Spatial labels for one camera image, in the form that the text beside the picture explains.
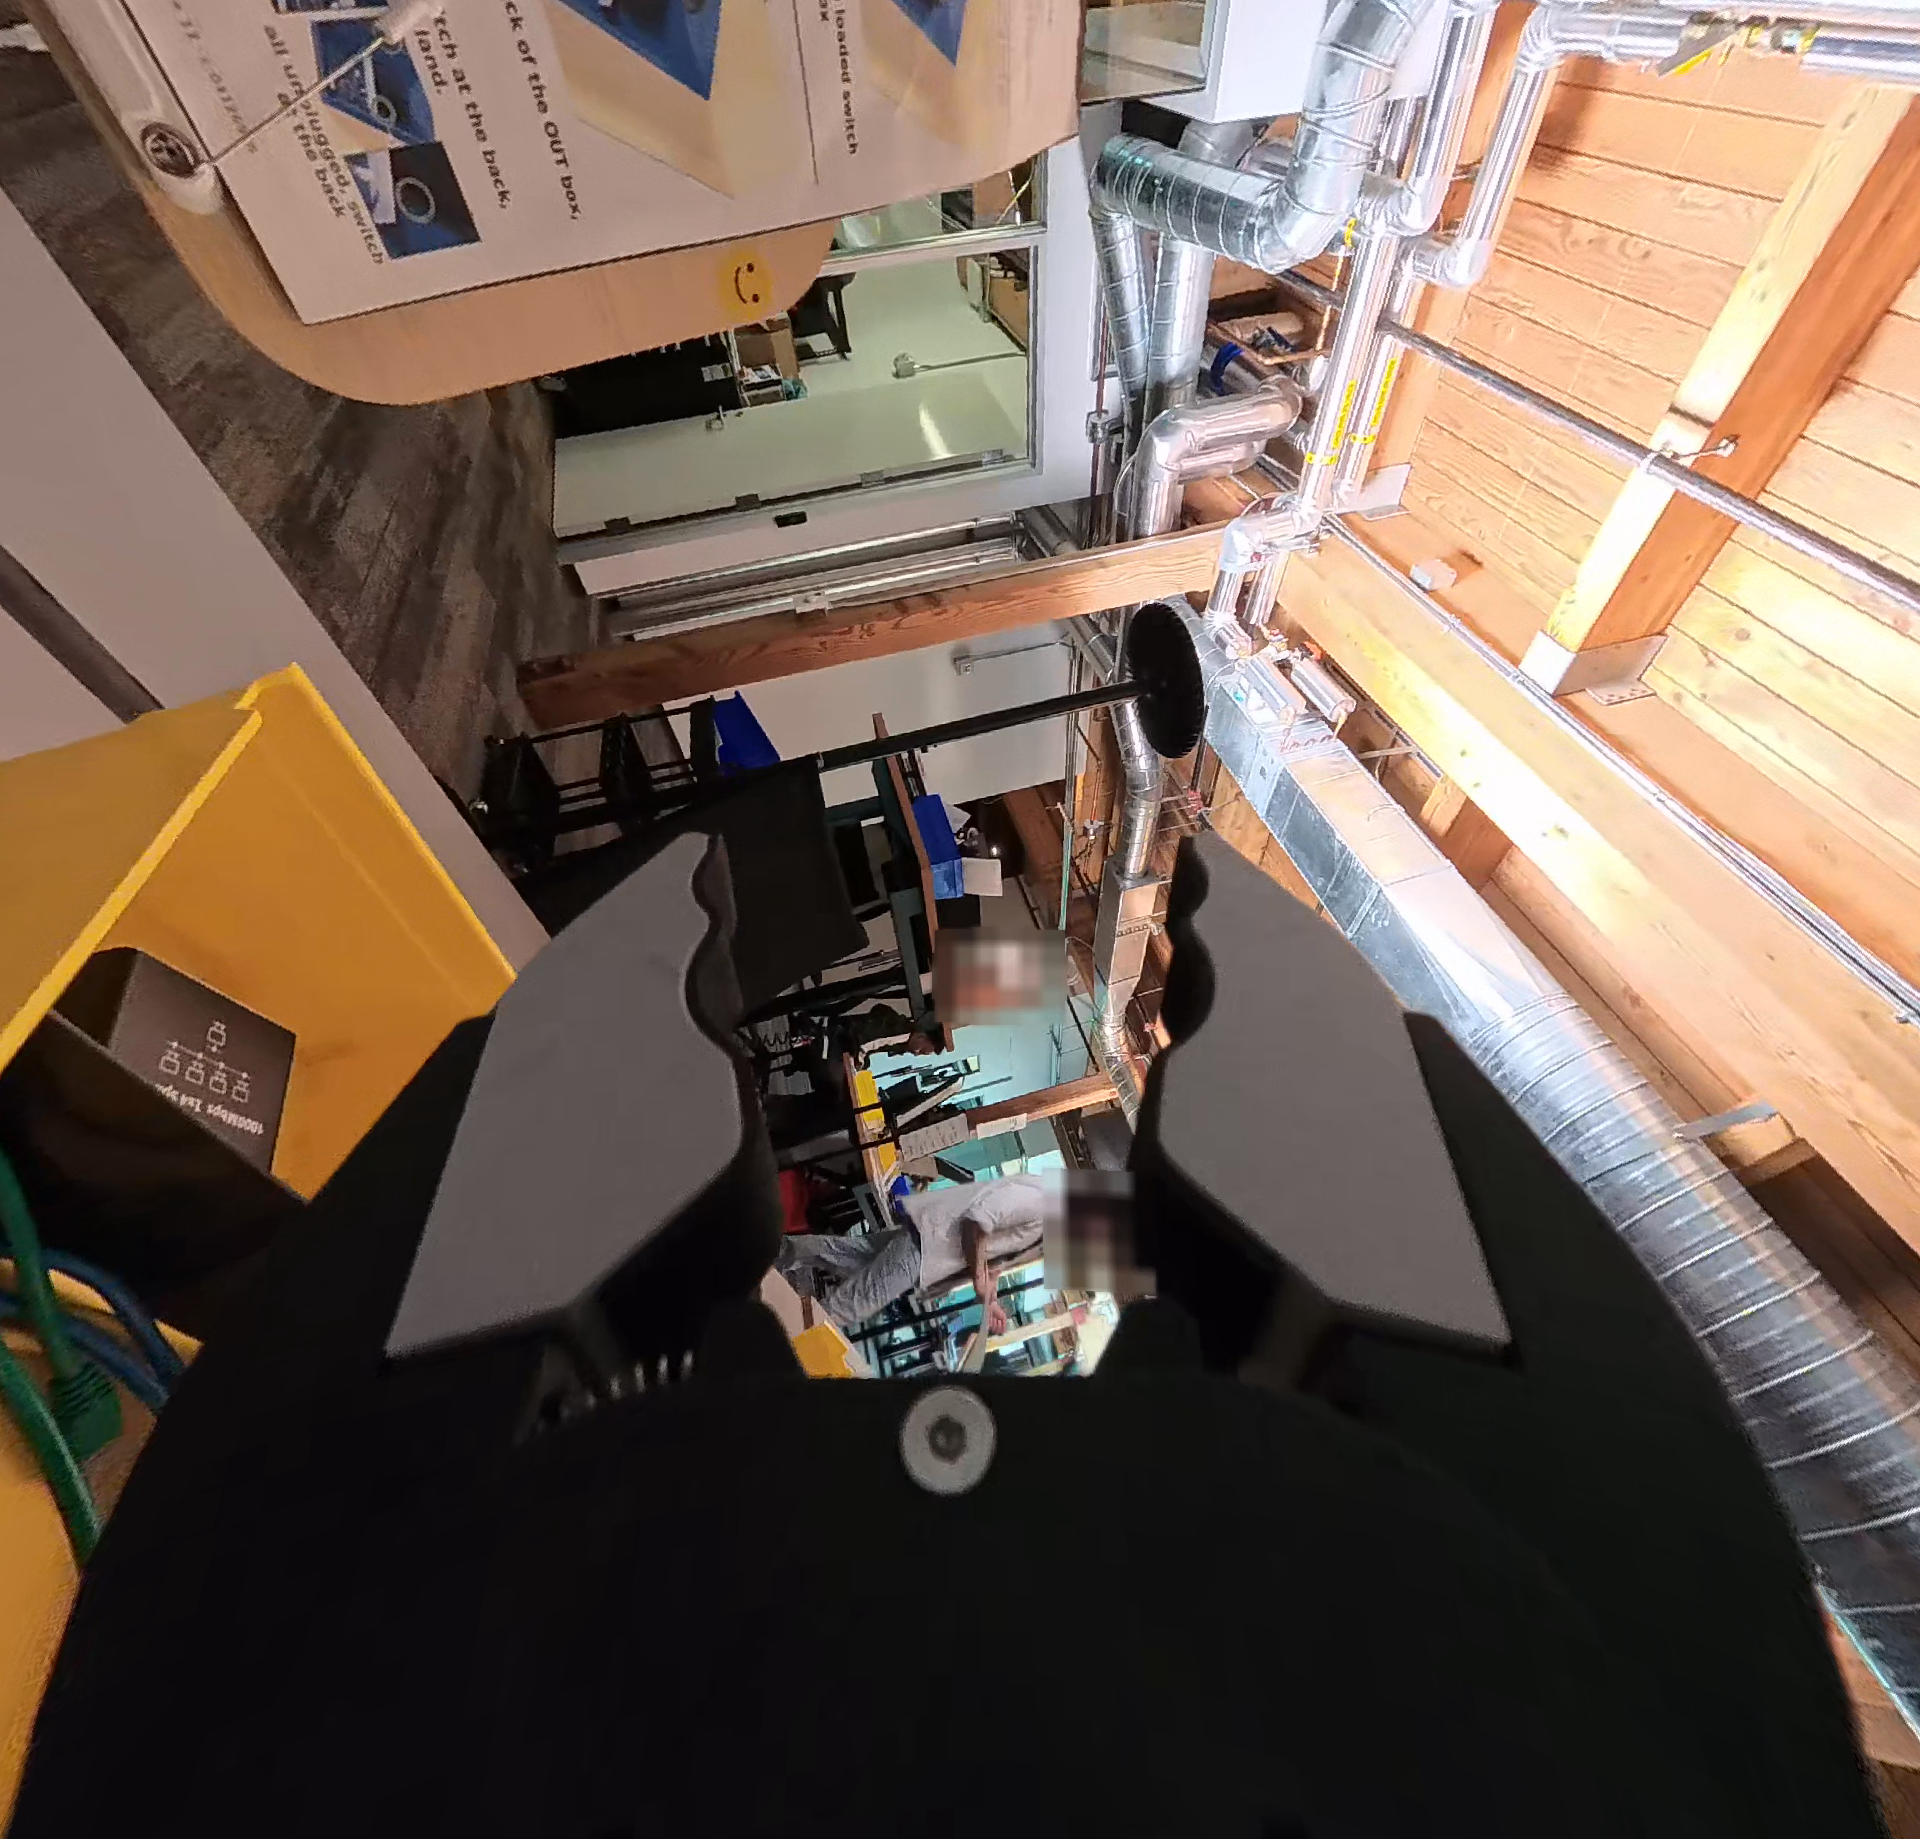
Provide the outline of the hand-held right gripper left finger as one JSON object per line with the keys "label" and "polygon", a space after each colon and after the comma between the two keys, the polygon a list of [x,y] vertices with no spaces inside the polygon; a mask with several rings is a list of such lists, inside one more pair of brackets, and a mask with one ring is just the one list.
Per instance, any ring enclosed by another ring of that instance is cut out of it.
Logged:
{"label": "hand-held right gripper left finger", "polygon": [[529,1334],[594,1390],[689,1370],[779,1240],[724,840],[672,835],[493,1010],[385,1357]]}

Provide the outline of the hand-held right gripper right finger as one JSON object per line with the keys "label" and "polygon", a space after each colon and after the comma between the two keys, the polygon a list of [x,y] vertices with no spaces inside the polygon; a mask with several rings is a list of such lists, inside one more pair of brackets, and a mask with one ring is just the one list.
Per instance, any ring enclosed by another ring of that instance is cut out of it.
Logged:
{"label": "hand-held right gripper right finger", "polygon": [[1129,1178],[1141,1264],[1203,1365],[1287,1389],[1352,1334],[1513,1341],[1407,1015],[1351,940],[1219,838],[1168,897],[1168,1045]]}

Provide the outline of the yellow plastic bin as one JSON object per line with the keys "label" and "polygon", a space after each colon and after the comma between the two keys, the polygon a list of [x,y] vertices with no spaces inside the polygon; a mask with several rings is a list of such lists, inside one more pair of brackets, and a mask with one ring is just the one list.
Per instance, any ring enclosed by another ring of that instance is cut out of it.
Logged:
{"label": "yellow plastic bin", "polygon": [[5,1517],[23,1664],[5,1835],[564,1835],[594,1484],[565,1318],[392,1354],[517,964],[298,669],[5,765],[5,1074],[89,962],[166,962],[293,1034],[274,1199],[107,1514],[53,1415]]}

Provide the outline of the black office chair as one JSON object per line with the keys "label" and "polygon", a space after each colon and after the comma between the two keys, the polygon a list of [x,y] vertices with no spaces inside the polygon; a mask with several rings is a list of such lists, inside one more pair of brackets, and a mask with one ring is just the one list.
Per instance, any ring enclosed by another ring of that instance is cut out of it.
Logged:
{"label": "black office chair", "polygon": [[668,812],[659,831],[697,845],[694,897],[716,910],[740,1013],[763,1012],[866,946],[817,773],[724,778]]}

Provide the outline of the black stand with round disc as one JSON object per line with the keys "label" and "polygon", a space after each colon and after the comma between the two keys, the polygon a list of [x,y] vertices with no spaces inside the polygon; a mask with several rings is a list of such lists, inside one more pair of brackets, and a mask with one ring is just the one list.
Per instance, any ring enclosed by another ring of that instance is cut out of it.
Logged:
{"label": "black stand with round disc", "polygon": [[877,734],[845,748],[803,755],[794,763],[824,776],[894,755],[928,752],[1034,721],[1114,707],[1134,712],[1148,748],[1161,756],[1182,756],[1197,745],[1209,712],[1203,660],[1187,627],[1187,610],[1186,602],[1143,603],[1126,626],[1119,675],[1105,683],[1033,702],[1003,705],[973,717],[925,725],[906,732]]}

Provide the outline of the wooden beam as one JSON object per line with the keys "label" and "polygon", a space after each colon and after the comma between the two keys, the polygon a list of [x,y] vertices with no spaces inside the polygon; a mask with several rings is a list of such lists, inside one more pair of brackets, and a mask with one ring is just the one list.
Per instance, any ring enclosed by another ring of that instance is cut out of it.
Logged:
{"label": "wooden beam", "polygon": [[1186,597],[1212,584],[1223,523],[1096,553],[1009,564],[983,579],[819,612],[761,612],[680,633],[527,660],[517,673],[538,729],[863,665],[1011,627]]}

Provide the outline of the printed instruction sheet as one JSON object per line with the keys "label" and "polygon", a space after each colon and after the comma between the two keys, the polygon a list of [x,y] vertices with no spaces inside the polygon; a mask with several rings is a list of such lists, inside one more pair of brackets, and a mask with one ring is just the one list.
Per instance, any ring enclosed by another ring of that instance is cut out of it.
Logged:
{"label": "printed instruction sheet", "polygon": [[306,324],[973,184],[1081,0],[121,0]]}

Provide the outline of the silver ventilation duct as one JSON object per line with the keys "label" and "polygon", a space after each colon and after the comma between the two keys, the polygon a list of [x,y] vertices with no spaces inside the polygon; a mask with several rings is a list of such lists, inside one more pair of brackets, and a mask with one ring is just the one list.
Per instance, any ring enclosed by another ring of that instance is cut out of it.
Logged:
{"label": "silver ventilation duct", "polygon": [[[1255,680],[1255,610],[1284,580],[1327,612],[1360,620],[1360,687],[1398,689],[1412,742],[1490,815],[1508,847],[1598,907],[1632,907],[1661,932],[1683,986],[1708,988],[1761,1029],[1768,1059],[1867,1093],[1867,1144],[1884,1153],[1881,1084],[1798,1007],[1827,988],[1829,1020],[1858,1049],[1916,1040],[1916,990],[1837,919],[1634,768],[1619,748],[1504,661],[1428,592],[1391,567],[1336,510],[1354,503],[1347,452],[1386,385],[1386,345],[1415,346],[1391,315],[1429,251],[1428,208],[1452,164],[1468,90],[1484,63],[1495,1],[1531,1],[1524,50],[1653,44],[1653,15],[1603,0],[1337,0],[1307,72],[1284,172],[1199,150],[1111,139],[1090,172],[1100,288],[1120,383],[1148,401],[1177,357],[1144,292],[1143,236],[1157,259],[1187,251],[1272,273],[1352,237],[1352,283],[1336,307],[1301,482],[1219,533],[1203,669],[1229,692]],[[1791,1240],[1734,1166],[1686,1132],[1662,1090],[1554,986],[1459,864],[1396,809],[1379,778],[1280,717],[1239,727],[1278,763],[1266,824],[1316,902],[1379,980],[1443,1020],[1567,1175],[1653,1273],[1729,1390],[1756,1441],[1833,1628],[1907,1728],[1917,1680],[1916,1361],[1899,1357]],[[1798,1055],[1801,1034],[1809,1045]]]}

